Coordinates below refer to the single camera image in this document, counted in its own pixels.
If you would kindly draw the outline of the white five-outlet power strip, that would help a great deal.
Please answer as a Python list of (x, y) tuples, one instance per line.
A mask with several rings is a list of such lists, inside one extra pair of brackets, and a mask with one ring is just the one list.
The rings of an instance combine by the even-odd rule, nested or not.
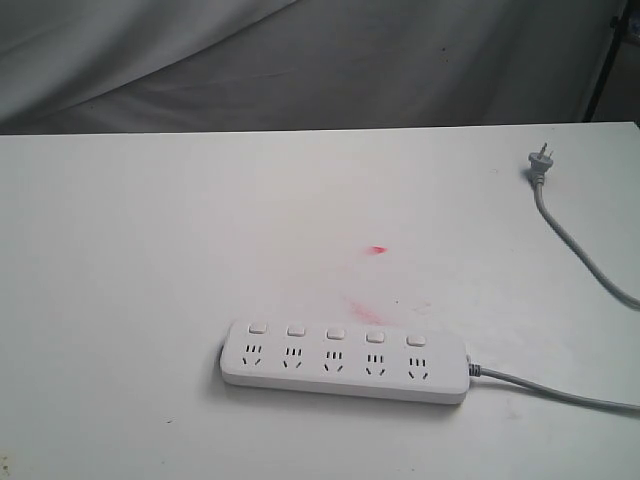
[(390, 326), (237, 321), (220, 369), (237, 386), (444, 405), (470, 386), (462, 340)]

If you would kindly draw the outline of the grey backdrop cloth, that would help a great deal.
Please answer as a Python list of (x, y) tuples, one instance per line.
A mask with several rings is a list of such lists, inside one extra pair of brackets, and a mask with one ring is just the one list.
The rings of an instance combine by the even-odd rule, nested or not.
[(5, 1), (5, 134), (581, 120), (624, 1)]

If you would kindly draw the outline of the black tripod stand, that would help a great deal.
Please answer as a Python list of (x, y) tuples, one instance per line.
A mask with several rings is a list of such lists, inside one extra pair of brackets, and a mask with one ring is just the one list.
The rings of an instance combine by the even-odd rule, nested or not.
[(614, 15), (609, 22), (609, 27), (613, 30), (611, 43), (606, 52), (606, 56), (597, 76), (588, 104), (585, 108), (584, 115), (582, 117), (583, 123), (590, 123), (593, 120), (598, 104), (606, 87), (609, 75), (613, 69), (620, 46), (627, 34), (629, 19), (632, 10), (633, 1), (626, 0), (623, 4), (623, 9), (621, 10), (621, 12), (617, 15)]

